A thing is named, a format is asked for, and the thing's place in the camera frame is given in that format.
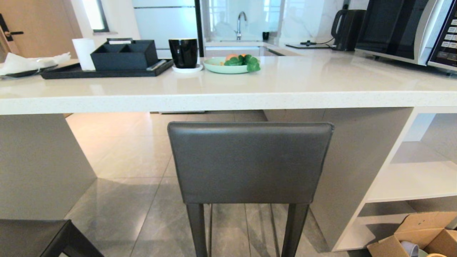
tile floor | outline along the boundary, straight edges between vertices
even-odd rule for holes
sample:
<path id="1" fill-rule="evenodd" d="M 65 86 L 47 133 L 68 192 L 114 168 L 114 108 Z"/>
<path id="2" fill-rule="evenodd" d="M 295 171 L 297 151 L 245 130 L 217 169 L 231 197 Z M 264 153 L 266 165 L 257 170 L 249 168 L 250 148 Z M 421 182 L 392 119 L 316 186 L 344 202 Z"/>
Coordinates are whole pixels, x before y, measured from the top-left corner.
<path id="1" fill-rule="evenodd" d="M 265 120 L 262 111 L 73 114 L 67 118 L 68 124 L 99 178 L 66 218 L 72 219 L 106 257 L 195 256 L 167 124 Z M 275 204 L 273 209 L 281 248 L 287 206 Z M 205 213 L 208 220 L 208 206 Z M 275 257 L 268 205 L 214 205 L 212 254 Z M 330 252 L 310 213 L 297 252 L 297 257 L 301 256 L 352 254 Z"/>

white napkin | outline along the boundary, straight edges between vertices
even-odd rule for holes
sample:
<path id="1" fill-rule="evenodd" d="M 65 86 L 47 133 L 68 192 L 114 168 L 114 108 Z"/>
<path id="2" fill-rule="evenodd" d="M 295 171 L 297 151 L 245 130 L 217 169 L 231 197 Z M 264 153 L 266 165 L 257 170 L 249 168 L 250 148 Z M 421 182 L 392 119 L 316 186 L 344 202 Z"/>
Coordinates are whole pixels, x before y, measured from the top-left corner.
<path id="1" fill-rule="evenodd" d="M 43 69 L 58 65 L 69 60 L 70 52 L 57 55 L 54 57 L 44 58 L 24 58 L 13 53 L 8 53 L 8 55 L 6 56 L 5 63 L 3 64 L 3 67 L 0 69 L 0 76 L 28 70 Z"/>

gray leather bar stool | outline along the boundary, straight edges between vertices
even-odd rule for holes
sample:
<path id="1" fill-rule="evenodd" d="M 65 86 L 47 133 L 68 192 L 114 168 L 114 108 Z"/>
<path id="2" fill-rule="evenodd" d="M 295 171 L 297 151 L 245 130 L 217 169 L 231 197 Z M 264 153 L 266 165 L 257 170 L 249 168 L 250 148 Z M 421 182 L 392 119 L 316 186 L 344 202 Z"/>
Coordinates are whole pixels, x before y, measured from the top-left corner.
<path id="1" fill-rule="evenodd" d="M 330 123 L 170 123 L 197 257 L 207 257 L 204 203 L 288 203 L 282 257 L 295 256 L 333 130 Z"/>
<path id="2" fill-rule="evenodd" d="M 1 257 L 103 257 L 71 220 L 0 220 Z"/>

open shelving unit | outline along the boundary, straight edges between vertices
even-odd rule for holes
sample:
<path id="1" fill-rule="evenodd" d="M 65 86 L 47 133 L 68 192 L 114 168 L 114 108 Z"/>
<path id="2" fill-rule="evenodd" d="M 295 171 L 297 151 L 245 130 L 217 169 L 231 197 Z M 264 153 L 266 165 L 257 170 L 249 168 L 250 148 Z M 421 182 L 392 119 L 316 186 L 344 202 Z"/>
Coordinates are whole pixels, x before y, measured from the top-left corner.
<path id="1" fill-rule="evenodd" d="M 411 213 L 457 211 L 457 113 L 420 111 L 412 112 L 413 122 L 405 125 L 334 251 L 388 237 Z"/>

black cup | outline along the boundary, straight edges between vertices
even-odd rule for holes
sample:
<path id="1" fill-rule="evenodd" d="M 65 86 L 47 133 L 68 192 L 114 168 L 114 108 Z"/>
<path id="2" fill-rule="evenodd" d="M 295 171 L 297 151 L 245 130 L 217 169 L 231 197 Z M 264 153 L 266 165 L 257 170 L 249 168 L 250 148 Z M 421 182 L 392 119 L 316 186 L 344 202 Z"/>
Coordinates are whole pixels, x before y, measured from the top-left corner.
<path id="1" fill-rule="evenodd" d="M 268 40 L 268 37 L 270 36 L 270 33 L 269 32 L 262 32 L 262 38 L 263 40 Z"/>
<path id="2" fill-rule="evenodd" d="M 197 65 L 197 39 L 169 39 L 173 62 L 179 69 L 193 69 Z"/>

